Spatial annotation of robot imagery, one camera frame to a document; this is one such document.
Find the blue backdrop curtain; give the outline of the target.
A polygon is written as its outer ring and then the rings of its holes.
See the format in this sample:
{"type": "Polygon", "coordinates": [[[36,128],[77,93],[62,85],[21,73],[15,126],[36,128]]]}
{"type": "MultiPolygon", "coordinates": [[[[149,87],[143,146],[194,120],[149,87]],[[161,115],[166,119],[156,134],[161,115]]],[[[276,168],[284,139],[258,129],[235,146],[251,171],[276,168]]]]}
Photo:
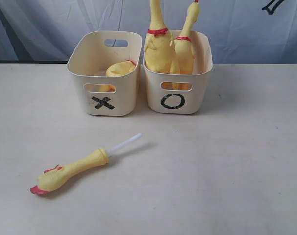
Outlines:
{"type": "MultiPolygon", "coordinates": [[[[147,0],[0,0],[0,61],[67,61],[100,30],[145,36],[147,0]]],[[[297,0],[202,0],[216,64],[297,64],[297,0]]]]}

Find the cream bin marked X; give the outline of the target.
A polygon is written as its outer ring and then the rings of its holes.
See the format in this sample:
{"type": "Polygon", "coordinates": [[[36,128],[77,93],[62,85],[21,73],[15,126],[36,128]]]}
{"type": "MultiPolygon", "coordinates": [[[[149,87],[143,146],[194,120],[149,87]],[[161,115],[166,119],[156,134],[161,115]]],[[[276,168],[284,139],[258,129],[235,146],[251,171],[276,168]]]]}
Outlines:
{"type": "Polygon", "coordinates": [[[90,115],[124,116],[136,105],[140,82],[142,37],[127,31],[86,34],[67,63],[80,106],[90,115]],[[107,69],[129,62],[135,69],[125,75],[106,76],[107,69]]]}

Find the cream bin marked O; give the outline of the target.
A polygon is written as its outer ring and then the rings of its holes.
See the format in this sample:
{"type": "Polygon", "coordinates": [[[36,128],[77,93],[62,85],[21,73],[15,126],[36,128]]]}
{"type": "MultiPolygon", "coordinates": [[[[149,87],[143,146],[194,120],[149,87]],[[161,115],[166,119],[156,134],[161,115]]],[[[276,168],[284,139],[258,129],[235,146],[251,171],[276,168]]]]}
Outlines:
{"type": "Polygon", "coordinates": [[[213,67],[211,47],[206,35],[190,32],[195,51],[193,74],[163,74],[149,70],[144,64],[147,102],[159,113],[192,114],[202,105],[213,67]]]}

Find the headless yellow chicken body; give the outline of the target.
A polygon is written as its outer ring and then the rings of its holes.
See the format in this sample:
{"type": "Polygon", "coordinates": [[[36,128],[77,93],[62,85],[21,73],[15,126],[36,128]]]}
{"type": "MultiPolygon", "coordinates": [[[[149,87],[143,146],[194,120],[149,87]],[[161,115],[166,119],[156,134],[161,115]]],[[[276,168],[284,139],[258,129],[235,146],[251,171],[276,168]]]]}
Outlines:
{"type": "MultiPolygon", "coordinates": [[[[106,77],[123,76],[134,71],[135,68],[136,68],[136,63],[134,63],[131,60],[126,60],[123,62],[112,64],[106,70],[105,75],[106,77]]],[[[114,85],[100,85],[98,88],[98,92],[114,92],[115,90],[116,90],[116,87],[114,85]]]]}

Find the detached chicken head with tube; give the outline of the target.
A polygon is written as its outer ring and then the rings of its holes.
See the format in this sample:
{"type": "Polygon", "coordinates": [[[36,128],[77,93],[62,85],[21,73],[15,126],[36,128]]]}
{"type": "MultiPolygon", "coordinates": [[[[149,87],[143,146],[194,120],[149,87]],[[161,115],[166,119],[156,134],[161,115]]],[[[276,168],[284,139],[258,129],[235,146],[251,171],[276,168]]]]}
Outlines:
{"type": "Polygon", "coordinates": [[[44,195],[61,188],[70,178],[94,167],[104,166],[109,163],[109,157],[125,146],[142,137],[139,133],[115,147],[106,150],[99,148],[85,158],[67,165],[57,165],[52,169],[47,169],[37,180],[38,184],[30,188],[32,194],[44,195]]]}

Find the yellow rubber chicken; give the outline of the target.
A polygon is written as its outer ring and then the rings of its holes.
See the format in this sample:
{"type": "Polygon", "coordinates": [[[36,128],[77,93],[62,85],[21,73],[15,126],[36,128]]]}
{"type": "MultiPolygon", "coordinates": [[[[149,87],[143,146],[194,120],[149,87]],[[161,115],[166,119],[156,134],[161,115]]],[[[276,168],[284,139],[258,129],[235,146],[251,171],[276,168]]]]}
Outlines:
{"type": "Polygon", "coordinates": [[[197,21],[199,14],[199,1],[195,0],[189,5],[183,29],[179,36],[174,40],[175,52],[179,61],[181,75],[191,75],[193,72],[195,52],[190,38],[190,32],[193,24],[197,21]]]}
{"type": "Polygon", "coordinates": [[[180,74],[173,34],[167,28],[159,0],[150,1],[150,25],[146,34],[145,64],[157,73],[180,74]]]}

